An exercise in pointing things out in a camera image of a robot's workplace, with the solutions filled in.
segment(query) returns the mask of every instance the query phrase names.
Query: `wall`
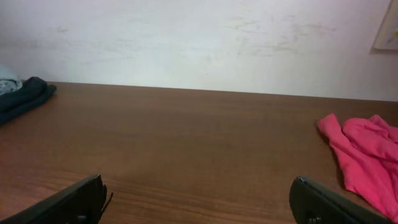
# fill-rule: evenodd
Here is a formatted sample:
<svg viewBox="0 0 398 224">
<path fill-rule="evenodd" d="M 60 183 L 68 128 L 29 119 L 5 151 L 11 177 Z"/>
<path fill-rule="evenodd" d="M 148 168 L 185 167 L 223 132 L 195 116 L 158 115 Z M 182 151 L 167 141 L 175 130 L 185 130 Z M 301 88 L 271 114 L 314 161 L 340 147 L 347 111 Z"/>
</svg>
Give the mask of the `wall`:
<svg viewBox="0 0 398 224">
<path fill-rule="evenodd" d="M 23 78 L 398 101 L 371 54 L 389 0 L 3 0 Z"/>
</svg>

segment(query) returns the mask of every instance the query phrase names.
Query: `black object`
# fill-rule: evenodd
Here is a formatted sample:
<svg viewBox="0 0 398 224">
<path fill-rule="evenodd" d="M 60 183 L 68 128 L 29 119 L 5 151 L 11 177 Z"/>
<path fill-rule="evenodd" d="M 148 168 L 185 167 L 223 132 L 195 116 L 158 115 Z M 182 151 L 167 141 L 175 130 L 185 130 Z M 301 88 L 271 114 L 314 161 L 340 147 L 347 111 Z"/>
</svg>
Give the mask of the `black object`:
<svg viewBox="0 0 398 224">
<path fill-rule="evenodd" d="M 87 177 L 0 224 L 97 224 L 110 203 L 101 176 Z"/>
<path fill-rule="evenodd" d="M 293 181 L 289 202 L 298 224 L 392 224 L 390 220 L 304 177 Z"/>
<path fill-rule="evenodd" d="M 0 96 L 0 124 L 45 103 L 57 89 L 38 77 L 29 78 L 21 89 Z"/>
</svg>

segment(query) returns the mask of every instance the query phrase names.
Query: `wall switch panel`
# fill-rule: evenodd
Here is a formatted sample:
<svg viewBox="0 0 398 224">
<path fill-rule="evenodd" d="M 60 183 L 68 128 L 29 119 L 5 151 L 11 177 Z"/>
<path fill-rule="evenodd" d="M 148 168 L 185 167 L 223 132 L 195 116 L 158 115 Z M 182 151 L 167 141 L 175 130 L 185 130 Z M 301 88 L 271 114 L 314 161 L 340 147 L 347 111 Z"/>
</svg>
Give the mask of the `wall switch panel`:
<svg viewBox="0 0 398 224">
<path fill-rule="evenodd" d="M 373 47 L 398 50 L 398 0 L 392 0 Z"/>
</svg>

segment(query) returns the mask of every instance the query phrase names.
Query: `wooden table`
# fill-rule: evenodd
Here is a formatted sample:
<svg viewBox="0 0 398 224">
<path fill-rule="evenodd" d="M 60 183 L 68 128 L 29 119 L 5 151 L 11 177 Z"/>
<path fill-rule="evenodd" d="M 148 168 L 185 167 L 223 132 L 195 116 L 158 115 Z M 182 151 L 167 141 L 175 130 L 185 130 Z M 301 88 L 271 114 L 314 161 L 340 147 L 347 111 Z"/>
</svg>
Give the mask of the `wooden table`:
<svg viewBox="0 0 398 224">
<path fill-rule="evenodd" d="M 295 223 L 293 179 L 341 186 L 316 122 L 398 104 L 300 96 L 55 83 L 43 106 L 0 127 L 0 219 L 102 174 L 100 223 Z"/>
</svg>

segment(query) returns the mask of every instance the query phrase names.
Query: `red cloth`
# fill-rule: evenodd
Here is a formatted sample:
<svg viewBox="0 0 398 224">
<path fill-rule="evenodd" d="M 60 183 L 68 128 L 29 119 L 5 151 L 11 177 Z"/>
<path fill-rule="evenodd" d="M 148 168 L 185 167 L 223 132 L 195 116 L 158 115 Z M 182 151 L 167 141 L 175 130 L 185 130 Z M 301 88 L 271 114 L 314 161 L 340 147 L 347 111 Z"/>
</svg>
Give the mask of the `red cloth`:
<svg viewBox="0 0 398 224">
<path fill-rule="evenodd" d="M 374 115 L 351 118 L 341 130 L 334 114 L 318 127 L 336 152 L 347 190 L 398 223 L 398 128 Z"/>
</svg>

